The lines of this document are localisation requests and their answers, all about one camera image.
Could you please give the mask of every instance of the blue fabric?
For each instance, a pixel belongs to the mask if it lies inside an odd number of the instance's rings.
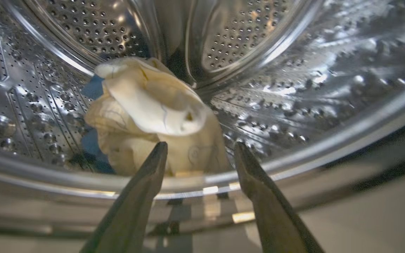
[[[94,75],[90,82],[81,90],[81,94],[93,100],[103,95],[103,78]]]
[[[90,82],[81,90],[81,93],[93,100],[98,99],[103,95],[103,80],[103,78],[94,75]],[[86,155],[95,160],[98,172],[115,174],[114,169],[109,165],[107,155],[103,154],[101,149],[99,149],[98,132],[96,129],[92,128],[86,135],[84,135],[81,139],[81,144]]]

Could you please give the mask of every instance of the stainless steel drum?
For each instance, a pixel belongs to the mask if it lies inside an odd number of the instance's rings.
[[[80,89],[121,56],[166,63],[212,107],[230,158],[244,142],[274,180],[405,125],[405,0],[0,0],[0,184],[117,196],[128,179],[97,174],[80,145]],[[166,178],[153,208],[214,194],[243,199],[234,171]]]

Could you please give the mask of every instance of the metal tool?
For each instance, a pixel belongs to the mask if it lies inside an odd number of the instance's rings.
[[[128,183],[81,253],[140,252],[154,196],[159,193],[167,160],[160,142]],[[323,253],[276,184],[243,143],[235,147],[235,164],[244,194],[252,201],[265,253]]]
[[[263,252],[324,252],[282,192],[243,143],[237,143],[235,146],[235,165],[240,187],[254,207]]]
[[[167,154],[167,143],[157,143],[81,253],[141,252],[153,198],[162,187]]]

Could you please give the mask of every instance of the crumpled fabric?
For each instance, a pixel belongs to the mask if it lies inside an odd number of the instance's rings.
[[[228,170],[217,117],[157,59],[116,59],[95,74],[103,93],[85,121],[97,130],[98,146],[117,174],[134,174],[159,141],[168,144],[168,175]]]

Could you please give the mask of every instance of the metal surface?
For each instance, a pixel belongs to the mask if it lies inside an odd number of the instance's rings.
[[[59,39],[94,63],[119,56],[161,58],[163,41],[151,0],[25,3]]]
[[[405,253],[405,177],[332,205],[300,213],[302,220],[326,252]],[[188,236],[145,238],[142,253],[260,253],[257,229],[252,224]],[[59,239],[0,235],[0,252],[76,253],[82,239]]]
[[[153,198],[162,187],[167,154],[167,143],[157,143],[101,220],[81,253],[141,251]]]
[[[245,144],[235,146],[235,165],[242,191],[252,201],[264,252],[324,252]]]
[[[358,193],[376,186],[385,187],[382,184],[405,176],[405,128],[365,150],[355,152],[341,162],[331,163],[316,171],[288,181],[278,181],[279,189],[297,212],[342,200],[344,197],[354,196],[351,199],[355,199]],[[66,189],[58,193],[54,192],[57,187],[46,189],[49,191],[36,190],[30,186],[16,186],[0,180],[0,233],[86,239],[118,196],[116,192],[89,190],[89,186],[97,187],[97,181],[117,186],[118,181],[115,178],[110,180],[101,175],[94,177],[92,181],[88,179],[85,182],[87,189],[80,189],[80,196],[71,195],[77,189]],[[163,240],[164,244],[165,240],[169,240],[169,247],[179,247],[188,243],[188,240],[182,242],[176,237],[204,237],[204,234],[212,234],[214,230],[227,233],[230,238],[233,236],[238,240],[242,235],[232,235],[230,232],[238,226],[248,226],[254,220],[251,202],[240,190],[210,194],[212,192],[215,192],[214,187],[207,188],[203,197],[173,200],[157,198],[153,202],[148,220],[148,240],[165,236],[168,238]],[[220,242],[221,245],[226,243],[225,240]]]
[[[269,50],[286,47],[283,40],[305,29],[321,2],[195,1],[185,41],[188,82],[200,88],[246,66],[260,67]]]

